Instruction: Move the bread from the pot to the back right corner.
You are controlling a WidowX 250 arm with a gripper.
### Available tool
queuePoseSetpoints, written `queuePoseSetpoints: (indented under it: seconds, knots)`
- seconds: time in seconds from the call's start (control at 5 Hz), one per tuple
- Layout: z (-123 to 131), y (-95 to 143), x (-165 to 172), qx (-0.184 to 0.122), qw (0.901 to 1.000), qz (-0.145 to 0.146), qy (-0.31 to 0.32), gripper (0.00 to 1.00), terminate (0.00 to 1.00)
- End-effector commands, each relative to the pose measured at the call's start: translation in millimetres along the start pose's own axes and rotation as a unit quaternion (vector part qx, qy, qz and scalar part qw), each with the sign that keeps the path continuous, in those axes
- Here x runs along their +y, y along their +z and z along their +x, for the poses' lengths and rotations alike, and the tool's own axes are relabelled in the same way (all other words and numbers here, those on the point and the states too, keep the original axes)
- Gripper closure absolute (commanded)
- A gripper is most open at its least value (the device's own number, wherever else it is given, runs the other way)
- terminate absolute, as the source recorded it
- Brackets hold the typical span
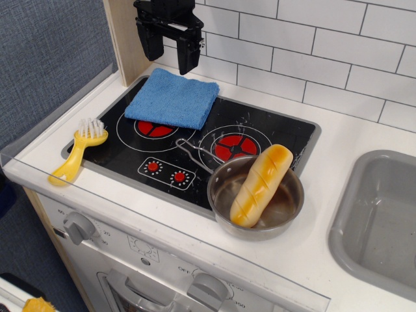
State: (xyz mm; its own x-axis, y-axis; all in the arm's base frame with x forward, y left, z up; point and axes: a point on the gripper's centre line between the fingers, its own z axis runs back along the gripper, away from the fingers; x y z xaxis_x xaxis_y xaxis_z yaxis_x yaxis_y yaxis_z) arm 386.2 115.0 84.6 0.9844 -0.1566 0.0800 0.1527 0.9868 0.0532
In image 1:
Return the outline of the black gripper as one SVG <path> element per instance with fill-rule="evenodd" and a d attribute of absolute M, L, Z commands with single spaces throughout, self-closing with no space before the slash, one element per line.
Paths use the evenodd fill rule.
<path fill-rule="evenodd" d="M 195 1 L 134 1 L 136 27 L 148 60 L 163 55 L 163 36 L 179 36 L 176 42 L 180 74 L 198 66 L 204 24 L 193 13 L 195 4 Z"/>

